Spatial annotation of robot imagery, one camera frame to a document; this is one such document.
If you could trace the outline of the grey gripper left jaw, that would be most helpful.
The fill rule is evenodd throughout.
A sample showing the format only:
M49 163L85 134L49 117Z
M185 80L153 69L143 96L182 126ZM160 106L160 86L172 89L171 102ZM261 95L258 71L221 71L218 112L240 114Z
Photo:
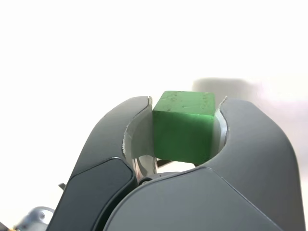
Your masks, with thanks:
M152 99L133 97L93 128L48 230L101 231L117 204L156 171Z

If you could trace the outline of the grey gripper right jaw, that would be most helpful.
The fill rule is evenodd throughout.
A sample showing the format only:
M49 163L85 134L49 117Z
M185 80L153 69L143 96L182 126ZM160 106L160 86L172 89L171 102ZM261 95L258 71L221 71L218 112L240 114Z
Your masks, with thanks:
M226 99L221 151L127 195L107 231L300 231L298 164L283 130L248 101Z

